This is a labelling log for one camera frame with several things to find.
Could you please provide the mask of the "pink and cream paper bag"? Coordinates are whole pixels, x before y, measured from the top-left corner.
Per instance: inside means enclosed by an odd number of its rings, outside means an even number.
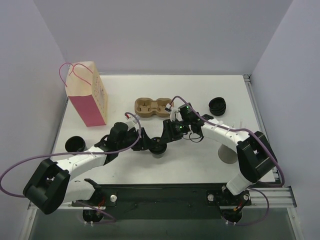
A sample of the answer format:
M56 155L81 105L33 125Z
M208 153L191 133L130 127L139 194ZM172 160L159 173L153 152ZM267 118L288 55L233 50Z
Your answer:
M66 95L87 127L107 124L108 94L93 61L65 62L69 66L65 85Z

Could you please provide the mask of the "black cup lid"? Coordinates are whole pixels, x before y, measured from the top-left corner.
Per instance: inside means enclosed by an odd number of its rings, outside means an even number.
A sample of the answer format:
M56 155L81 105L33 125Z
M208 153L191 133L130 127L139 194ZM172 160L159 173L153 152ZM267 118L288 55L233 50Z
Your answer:
M160 140L161 140L160 137L153 137L151 139L152 145L149 148L149 151L154 155L163 154L167 150L167 144L166 143L160 143Z

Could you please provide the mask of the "dark cup with EAT print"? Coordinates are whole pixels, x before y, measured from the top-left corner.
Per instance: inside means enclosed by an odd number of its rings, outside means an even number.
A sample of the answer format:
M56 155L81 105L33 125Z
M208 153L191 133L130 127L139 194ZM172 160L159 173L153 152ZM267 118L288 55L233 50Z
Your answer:
M156 159L159 159L159 158L162 158L163 156L164 156L164 154L165 154L165 150L159 150L159 151L154 151L154 150L152 150L151 151L151 154L152 154L152 156L154 157L154 158L156 158Z

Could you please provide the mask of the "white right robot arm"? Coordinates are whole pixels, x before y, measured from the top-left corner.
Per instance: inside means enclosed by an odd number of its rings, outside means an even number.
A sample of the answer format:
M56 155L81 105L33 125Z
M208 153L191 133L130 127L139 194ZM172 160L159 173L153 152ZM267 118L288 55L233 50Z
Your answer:
M170 108L170 119L163 121L163 131L159 143L165 145L182 139L188 133L195 133L204 139L211 139L237 155L239 172L226 183L221 197L227 204L233 204L249 186L263 180L273 181L272 171L276 159L271 159L273 151L266 136L257 131L249 133L219 122L207 114L199 116L191 106L184 104Z

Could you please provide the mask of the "stack of black cup lids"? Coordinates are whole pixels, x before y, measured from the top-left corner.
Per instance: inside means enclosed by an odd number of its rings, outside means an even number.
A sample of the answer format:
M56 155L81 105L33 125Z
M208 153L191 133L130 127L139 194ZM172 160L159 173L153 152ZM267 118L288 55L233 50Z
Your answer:
M215 97L208 103L209 111L214 116L222 116L226 112L226 101L223 97Z

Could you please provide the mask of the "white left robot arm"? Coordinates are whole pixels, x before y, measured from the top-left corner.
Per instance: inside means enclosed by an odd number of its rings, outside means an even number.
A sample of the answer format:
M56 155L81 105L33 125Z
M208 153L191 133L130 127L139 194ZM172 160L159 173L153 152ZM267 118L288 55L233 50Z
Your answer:
M142 128L117 122L98 143L72 157L40 162L23 189L23 195L44 214L53 213L65 202L85 200L89 205L100 203L102 193L96 184L86 180L76 181L79 175L96 167L104 166L118 157L119 150L145 151L156 146Z

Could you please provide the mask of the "black paper cup with lettering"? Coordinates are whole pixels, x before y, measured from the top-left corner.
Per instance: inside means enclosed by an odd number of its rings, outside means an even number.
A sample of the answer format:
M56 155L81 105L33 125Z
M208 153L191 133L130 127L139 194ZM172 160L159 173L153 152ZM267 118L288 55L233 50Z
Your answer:
M71 152L83 152L87 149L85 140L80 136L72 136L65 142L65 150Z

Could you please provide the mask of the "brown cardboard cup carrier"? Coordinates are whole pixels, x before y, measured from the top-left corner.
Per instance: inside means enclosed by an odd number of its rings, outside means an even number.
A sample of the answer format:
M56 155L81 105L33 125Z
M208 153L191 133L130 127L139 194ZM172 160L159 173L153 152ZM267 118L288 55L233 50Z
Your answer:
M170 113L167 112L165 108L171 102L171 98L158 98L153 100L148 97L140 97L134 102L134 111L141 118L150 118L153 115L161 118L167 118L170 116Z

